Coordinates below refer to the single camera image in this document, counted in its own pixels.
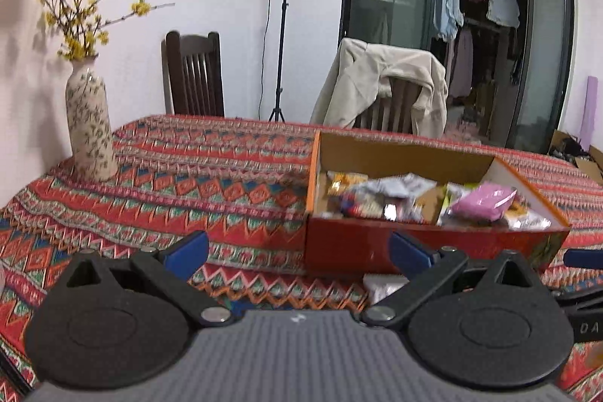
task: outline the purple object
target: purple object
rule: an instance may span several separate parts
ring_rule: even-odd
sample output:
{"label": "purple object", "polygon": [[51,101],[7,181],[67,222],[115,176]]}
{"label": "purple object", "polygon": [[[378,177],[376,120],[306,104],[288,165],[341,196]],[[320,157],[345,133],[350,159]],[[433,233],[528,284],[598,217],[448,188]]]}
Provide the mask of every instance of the purple object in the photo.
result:
{"label": "purple object", "polygon": [[517,190],[493,182],[485,182],[475,191],[450,206],[453,215],[473,220],[494,222],[509,209]]}
{"label": "purple object", "polygon": [[589,76],[586,85],[586,102],[584,103],[584,116],[582,117],[582,126],[580,128],[580,145],[588,152],[590,143],[593,140],[593,131],[595,130],[595,113],[597,111],[597,91],[599,79]]}

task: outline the gray ribbed panel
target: gray ribbed panel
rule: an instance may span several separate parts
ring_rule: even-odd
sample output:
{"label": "gray ribbed panel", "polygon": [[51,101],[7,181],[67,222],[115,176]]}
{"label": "gray ribbed panel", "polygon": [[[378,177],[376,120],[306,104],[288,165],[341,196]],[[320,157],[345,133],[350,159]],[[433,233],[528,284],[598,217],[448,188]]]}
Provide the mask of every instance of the gray ribbed panel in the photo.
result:
{"label": "gray ribbed panel", "polygon": [[554,386],[485,394],[437,379],[385,329],[348,312],[249,312],[202,331],[161,376],[115,392],[44,383],[28,402],[568,402]]}

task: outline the light stand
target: light stand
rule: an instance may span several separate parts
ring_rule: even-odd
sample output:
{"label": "light stand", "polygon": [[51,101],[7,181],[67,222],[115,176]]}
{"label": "light stand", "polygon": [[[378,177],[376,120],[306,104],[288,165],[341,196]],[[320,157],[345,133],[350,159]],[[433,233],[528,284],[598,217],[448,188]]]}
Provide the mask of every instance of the light stand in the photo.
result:
{"label": "light stand", "polygon": [[281,87],[283,75],[283,46],[285,44],[285,18],[287,16],[288,6],[287,0],[283,0],[283,16],[280,20],[279,71],[276,79],[276,103],[268,120],[269,122],[271,122],[273,119],[275,122],[278,122],[279,118],[281,121],[285,121],[283,110],[280,109],[280,95],[283,92],[283,88]]}

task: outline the cardboard box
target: cardboard box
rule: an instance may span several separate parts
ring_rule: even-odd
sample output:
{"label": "cardboard box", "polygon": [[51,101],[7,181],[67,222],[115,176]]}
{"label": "cardboard box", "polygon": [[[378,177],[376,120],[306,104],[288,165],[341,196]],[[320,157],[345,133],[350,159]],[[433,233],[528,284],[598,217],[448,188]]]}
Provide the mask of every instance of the cardboard box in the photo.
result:
{"label": "cardboard box", "polygon": [[[546,216],[553,226],[541,232],[517,232],[501,228],[444,228],[382,220],[325,218],[321,214],[329,206],[326,173],[330,170],[358,172],[370,178],[415,173],[442,185],[491,180],[517,188],[532,208]],[[544,271],[569,233],[569,224],[559,211],[498,158],[322,132],[317,132],[314,141],[306,211],[305,266],[308,271],[318,274],[399,273],[391,264],[388,253],[388,239],[398,230],[434,249],[456,246],[476,259],[494,258],[503,249],[515,249],[536,269]]]}
{"label": "cardboard box", "polygon": [[[565,132],[560,132],[559,130],[555,130],[553,138],[551,139],[551,145],[549,146],[549,153],[551,153],[551,150],[553,150],[554,148],[559,147],[560,144],[566,138],[573,138],[574,140],[576,140],[574,137],[572,137],[572,135],[566,134]],[[584,174],[590,177],[590,179],[603,186],[603,176],[601,174],[601,169],[603,169],[603,152],[597,149],[597,147],[593,147],[591,145],[589,153],[595,162],[578,157],[576,158],[576,166]]]}

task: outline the vase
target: vase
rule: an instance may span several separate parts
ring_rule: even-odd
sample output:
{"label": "vase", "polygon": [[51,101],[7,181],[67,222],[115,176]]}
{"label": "vase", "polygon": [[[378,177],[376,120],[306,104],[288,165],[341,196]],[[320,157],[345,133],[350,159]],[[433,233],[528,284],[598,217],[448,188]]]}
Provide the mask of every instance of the vase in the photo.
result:
{"label": "vase", "polygon": [[95,73],[94,63],[95,59],[73,61],[65,103],[77,178],[103,182],[116,174],[117,162],[105,82]]}

